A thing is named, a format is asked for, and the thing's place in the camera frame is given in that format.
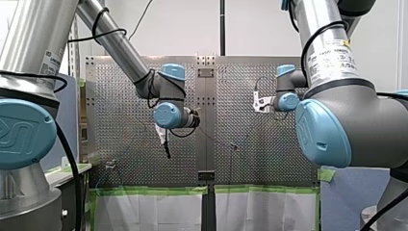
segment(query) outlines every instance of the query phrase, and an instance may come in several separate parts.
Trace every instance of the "metal bracket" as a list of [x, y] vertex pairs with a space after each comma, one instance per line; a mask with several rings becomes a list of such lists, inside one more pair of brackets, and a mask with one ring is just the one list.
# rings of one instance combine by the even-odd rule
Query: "metal bracket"
[[213, 170], [198, 171], [199, 181], [214, 181], [216, 179], [216, 173]]
[[198, 78], [214, 78], [215, 70], [213, 68], [198, 68]]

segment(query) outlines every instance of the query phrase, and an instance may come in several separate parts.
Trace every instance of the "black ring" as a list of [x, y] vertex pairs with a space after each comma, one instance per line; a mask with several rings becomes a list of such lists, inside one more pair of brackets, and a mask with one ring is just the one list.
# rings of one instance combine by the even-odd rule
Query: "black ring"
[[98, 15], [96, 16], [95, 21], [93, 22], [93, 25], [92, 25], [92, 36], [93, 36], [93, 37], [96, 36], [96, 26], [98, 25], [99, 19], [101, 18], [101, 16], [102, 16], [103, 13], [108, 13], [108, 12], [109, 12], [109, 9], [108, 9], [108, 8], [104, 8], [104, 9], [102, 9], [102, 10], [98, 13]]
[[375, 91], [375, 86], [372, 82], [365, 80], [365, 79], [341, 79], [341, 80], [334, 80], [330, 81], [328, 83], [319, 85], [313, 89], [308, 90], [304, 96], [303, 99], [308, 99], [311, 98], [313, 95], [322, 92], [324, 90], [329, 90], [333, 89], [336, 87], [341, 87], [341, 86], [347, 86], [347, 85], [359, 85], [359, 86], [366, 86]]
[[31, 93], [26, 93], [18, 90], [9, 90], [9, 89], [0, 89], [0, 96], [7, 97], [7, 98], [14, 98], [14, 99], [21, 99], [26, 100], [32, 103], [36, 103], [42, 106], [51, 107], [54, 109], [58, 109], [60, 106], [60, 102], [48, 98], [44, 98], [41, 96], [37, 96]]

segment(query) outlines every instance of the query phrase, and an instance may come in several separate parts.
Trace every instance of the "white wall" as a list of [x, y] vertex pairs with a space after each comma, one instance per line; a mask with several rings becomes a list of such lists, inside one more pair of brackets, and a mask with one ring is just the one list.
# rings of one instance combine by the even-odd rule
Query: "white wall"
[[[147, 2], [107, 0], [107, 6], [131, 33]], [[352, 38], [360, 74], [377, 90], [397, 89], [400, 2], [378, 0]], [[300, 56], [299, 36], [280, 4], [226, 0], [226, 54]], [[132, 42], [142, 55], [219, 54], [219, 0], [154, 0]]]
[[[130, 35], [148, 0], [106, 0]], [[154, 0], [132, 38], [141, 55], [211, 55], [219, 49], [218, 0]]]

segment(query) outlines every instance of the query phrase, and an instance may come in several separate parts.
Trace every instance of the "black cable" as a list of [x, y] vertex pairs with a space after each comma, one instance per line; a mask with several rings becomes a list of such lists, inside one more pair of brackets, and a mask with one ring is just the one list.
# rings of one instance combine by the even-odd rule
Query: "black cable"
[[154, 89], [154, 77], [156, 76], [156, 70], [155, 69], [150, 69], [149, 73], [151, 74], [150, 80], [147, 84], [147, 89], [149, 90], [148, 94], [147, 94], [147, 107], [149, 107], [149, 109], [152, 109], [154, 107], [156, 107], [156, 105], [159, 103], [159, 99], [153, 104], [150, 104], [150, 100], [152, 98], [150, 98], [150, 96], [153, 96], [153, 98], [157, 98], [156, 95], [153, 94], [152, 90]]
[[61, 145], [63, 146], [66, 158], [69, 161], [69, 164], [71, 165], [72, 169], [72, 176], [74, 179], [74, 184], [75, 184], [75, 231], [81, 231], [81, 222], [82, 222], [82, 197], [81, 197], [81, 177], [79, 175], [78, 167], [75, 162], [75, 157], [74, 154], [71, 151], [71, 148], [69, 147], [69, 143], [66, 140], [66, 137], [64, 135], [63, 130], [61, 129], [60, 125], [58, 122], [57, 124], [57, 135], [58, 138], [61, 141]]
[[104, 36], [112, 34], [112, 33], [115, 33], [115, 32], [123, 32], [123, 36], [126, 37], [127, 31], [125, 29], [123, 29], [123, 28], [115, 29], [115, 30], [112, 30], [110, 32], [106, 32], [106, 33], [102, 33], [100, 35], [96, 35], [96, 27], [97, 27], [97, 25], [99, 23], [99, 19], [102, 17], [103, 13], [108, 13], [108, 12], [109, 12], [109, 9], [104, 8], [98, 13], [98, 15], [96, 16], [95, 21], [93, 22], [93, 25], [92, 25], [92, 29], [91, 29], [92, 36], [91, 37], [72, 39], [72, 40], [69, 40], [68, 43], [80, 42], [80, 41], [86, 41], [86, 40], [94, 39], [100, 45], [99, 41], [96, 40], [96, 39], [104, 37]]
[[289, 1], [289, 17], [291, 18], [291, 23], [292, 23], [293, 28], [294, 28], [297, 32], [299, 32], [299, 28], [297, 27], [296, 23], [294, 23], [294, 17], [293, 17], [293, 12], [292, 12], [292, 1], [293, 1], [293, 0], [290, 0], [290, 1]]
[[170, 129], [170, 133], [171, 133], [174, 137], [187, 138], [187, 137], [191, 136], [191, 135], [195, 132], [195, 128], [196, 128], [196, 127], [194, 127], [194, 128], [193, 128], [188, 134], [186, 134], [186, 135], [176, 134], [176, 133], [174, 133], [173, 130], [171, 130], [171, 129]]
[[55, 75], [43, 75], [43, 74], [34, 74], [34, 73], [23, 73], [23, 72], [13, 72], [8, 70], [0, 70], [0, 75], [11, 75], [11, 76], [18, 76], [18, 77], [31, 77], [31, 78], [41, 78], [41, 79], [53, 79], [63, 82], [63, 85], [54, 90], [54, 92], [61, 91], [68, 86], [68, 82], [59, 76]]
[[102, 9], [98, 15], [96, 16], [95, 20], [93, 21], [93, 25], [92, 25], [92, 36], [96, 37], [96, 28], [98, 26], [99, 23], [99, 19], [101, 19], [101, 16], [103, 15], [103, 13], [108, 13], [109, 9], [108, 8], [104, 8]]
[[135, 34], [135, 32], [138, 30], [138, 28], [139, 28], [141, 22], [143, 21], [144, 15], [146, 14], [147, 9], [149, 9], [150, 4], [151, 4], [152, 2], [153, 2], [153, 0], [150, 0], [149, 3], [147, 3], [147, 6], [146, 6], [146, 8], [144, 8], [144, 12], [143, 12], [143, 14], [141, 15], [141, 17], [140, 17], [140, 19], [139, 19], [138, 25], [136, 26], [136, 28], [135, 28], [135, 30], [133, 31], [132, 35], [130, 35], [129, 40], [132, 38], [132, 36], [133, 36], [133, 35]]
[[166, 129], [166, 132], [165, 132], [165, 144], [164, 144], [164, 146], [165, 146], [165, 152], [167, 154], [167, 158], [171, 159], [170, 149], [168, 148], [167, 129]]
[[384, 214], [386, 214], [388, 211], [393, 209], [397, 204], [399, 204], [402, 200], [408, 197], [408, 190], [405, 190], [402, 194], [400, 194], [397, 198], [395, 198], [393, 201], [391, 201], [387, 206], [385, 206], [383, 209], [378, 211], [374, 217], [372, 217], [369, 222], [367, 222], [361, 231], [370, 231], [370, 227], [378, 221], [379, 218], [381, 218]]
[[123, 32], [123, 36], [126, 36], [126, 34], [127, 34], [127, 31], [126, 31], [125, 29], [119, 28], [119, 29], [112, 30], [112, 31], [107, 32], [107, 33], [99, 34], [99, 35], [97, 35], [97, 36], [91, 36], [91, 37], [86, 37], [86, 38], [72, 39], [72, 40], [69, 40], [68, 43], [71, 43], [71, 42], [80, 42], [80, 41], [86, 41], [86, 40], [92, 40], [92, 39], [98, 39], [98, 38], [104, 37], [104, 36], [106, 36], [106, 35], [109, 35], [109, 34], [111, 34], [111, 33], [115, 33], [115, 32]]
[[300, 65], [302, 67], [302, 73], [303, 73], [304, 76], [307, 76], [306, 67], [305, 67], [306, 55], [307, 55], [307, 52], [308, 52], [310, 46], [312, 45], [313, 41], [315, 41], [315, 39], [318, 36], [320, 36], [321, 34], [326, 32], [327, 30], [330, 30], [332, 28], [335, 28], [335, 27], [338, 27], [338, 26], [344, 26], [344, 29], [346, 30], [347, 25], [348, 24], [346, 22], [343, 22], [343, 21], [334, 21], [334, 22], [331, 22], [331, 23], [329, 23], [329, 24], [327, 24], [325, 26], [320, 27], [318, 30], [315, 31], [315, 33], [312, 36], [309, 37], [309, 39], [306, 41], [305, 46], [303, 47], [302, 56], [300, 58]]
[[259, 77], [259, 78], [256, 80], [255, 88], [254, 88], [255, 91], [258, 90], [259, 81], [260, 81], [261, 79], [264, 79], [264, 78], [267, 78], [267, 77], [266, 77], [266, 76], [261, 76], [261, 77]]

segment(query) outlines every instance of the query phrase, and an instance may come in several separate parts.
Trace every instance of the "metal pole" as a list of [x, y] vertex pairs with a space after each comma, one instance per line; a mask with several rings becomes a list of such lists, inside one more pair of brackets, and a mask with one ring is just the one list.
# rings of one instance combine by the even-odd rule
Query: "metal pole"
[[225, 56], [225, 0], [220, 0], [220, 45], [221, 45], [221, 56]]

